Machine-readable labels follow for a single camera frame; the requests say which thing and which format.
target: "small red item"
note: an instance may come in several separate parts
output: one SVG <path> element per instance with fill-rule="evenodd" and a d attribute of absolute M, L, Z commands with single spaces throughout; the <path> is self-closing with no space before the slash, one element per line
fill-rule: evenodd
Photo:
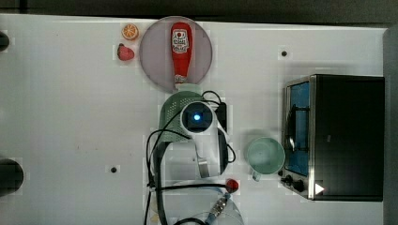
<path fill-rule="evenodd" d="M 234 179 L 228 179 L 226 181 L 226 191 L 232 194 L 239 189 L 239 183 Z"/>
<path fill-rule="evenodd" d="M 120 43 L 119 48 L 117 48 L 117 56 L 122 61 L 131 60 L 134 58 L 134 51 Z"/>
<path fill-rule="evenodd" d="M 171 30 L 172 58 L 175 69 L 175 83 L 185 83 L 192 53 L 192 30 L 187 23 L 176 22 Z"/>

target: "orange fruit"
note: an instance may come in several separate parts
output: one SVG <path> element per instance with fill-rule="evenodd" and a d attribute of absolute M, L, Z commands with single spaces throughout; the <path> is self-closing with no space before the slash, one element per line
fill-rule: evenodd
<path fill-rule="evenodd" d="M 138 37 L 138 27 L 132 23 L 127 24 L 122 30 L 123 38 L 127 40 L 134 40 Z"/>

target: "red ketchup bottle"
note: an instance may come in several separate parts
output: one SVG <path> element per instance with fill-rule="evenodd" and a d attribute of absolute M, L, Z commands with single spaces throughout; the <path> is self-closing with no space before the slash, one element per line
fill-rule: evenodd
<path fill-rule="evenodd" d="M 187 23 L 176 22 L 171 29 L 172 57 L 175 70 L 176 88 L 185 83 L 191 61 L 193 47 L 192 30 Z"/>

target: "white table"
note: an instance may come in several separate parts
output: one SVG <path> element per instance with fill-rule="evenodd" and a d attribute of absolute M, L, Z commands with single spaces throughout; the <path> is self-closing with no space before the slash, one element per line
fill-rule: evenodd
<path fill-rule="evenodd" d="M 127 22 L 144 32 L 154 21 L 0 15 L 12 42 L 0 52 L 0 157 L 21 162 L 27 176 L 0 199 L 0 224 L 142 224 L 145 139 L 170 95 L 137 59 L 115 56 L 119 42 L 128 44 L 120 36 Z M 385 29 L 200 24 L 214 50 L 201 86 L 229 105 L 237 162 L 223 177 L 239 180 L 234 201 L 246 223 L 382 224 L 382 202 L 308 202 L 276 175 L 254 182 L 244 155 L 256 137 L 281 139 L 286 82 L 314 73 L 381 76 Z M 138 44 L 130 46 L 138 52 Z"/>

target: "bottle label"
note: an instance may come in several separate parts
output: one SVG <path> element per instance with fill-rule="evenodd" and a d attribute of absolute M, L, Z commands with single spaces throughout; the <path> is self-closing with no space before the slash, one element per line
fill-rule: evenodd
<path fill-rule="evenodd" d="M 173 43 L 173 52 L 186 53 L 187 49 L 190 47 L 187 30 L 185 29 L 173 30 L 172 43 Z"/>

